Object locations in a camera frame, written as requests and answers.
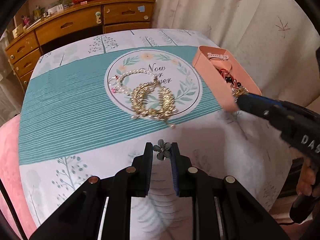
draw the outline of blue sticker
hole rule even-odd
[[[144,5],[138,6],[138,11],[139,12],[144,12],[145,11]]]

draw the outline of wooden drawer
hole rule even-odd
[[[7,49],[6,53],[11,64],[38,48],[38,42],[34,32],[30,32]]]
[[[104,27],[104,33],[113,33],[113,32],[137,30],[137,29],[148,29],[150,28],[150,26],[151,26],[150,22],[112,24],[112,25],[106,25]]]
[[[103,6],[104,24],[122,22],[149,22],[152,16],[151,2],[123,2]]]
[[[24,90],[27,89],[27,86],[28,86],[28,84],[29,84],[29,81],[30,81],[32,72],[33,72],[33,70],[31,70],[30,72],[28,72],[27,74],[25,74],[24,76],[22,76],[22,77],[20,78],[20,81],[21,81],[21,84],[22,84]]]
[[[43,45],[66,34],[102,25],[97,23],[96,12],[101,13],[100,5],[62,15],[41,25],[36,29],[39,44]]]
[[[18,77],[22,77],[26,73],[33,70],[40,56],[40,49],[36,49],[13,64],[14,71],[17,73]]]

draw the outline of finger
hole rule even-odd
[[[320,185],[317,186],[317,187],[313,190],[312,196],[313,196],[313,197],[320,197]]]
[[[315,172],[311,168],[305,167],[301,170],[299,180],[303,180],[308,184],[314,185],[316,182]]]
[[[297,184],[297,193],[298,195],[303,194],[306,196],[310,196],[312,193],[312,186],[301,180]]]
[[[311,166],[311,160],[310,160],[310,158],[306,158],[305,164],[307,165],[307,167],[310,167],[310,166]]]

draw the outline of flower print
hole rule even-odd
[[[118,69],[121,71],[121,72],[125,72],[127,70],[127,67],[121,65],[118,67]]]
[[[153,55],[149,54],[149,53],[144,53],[140,55],[140,58],[144,59],[144,60],[151,60],[153,59]]]
[[[179,64],[178,60],[176,60],[176,59],[171,59],[170,61],[171,61],[173,64],[175,64],[175,65],[178,65],[178,64]]]

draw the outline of round printed logo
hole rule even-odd
[[[110,99],[122,110],[134,114],[131,109],[131,96],[124,93],[112,93],[113,86],[108,80],[130,70],[144,68],[158,77],[162,86],[171,90],[175,98],[177,112],[171,117],[179,118],[190,113],[199,103],[202,96],[202,85],[196,70],[182,58],[161,50],[141,49],[126,53],[117,58],[107,69],[104,78],[106,92]],[[152,82],[152,75],[136,73],[126,76],[122,84],[131,92],[140,83]],[[146,109],[160,108],[158,90],[146,98]]]

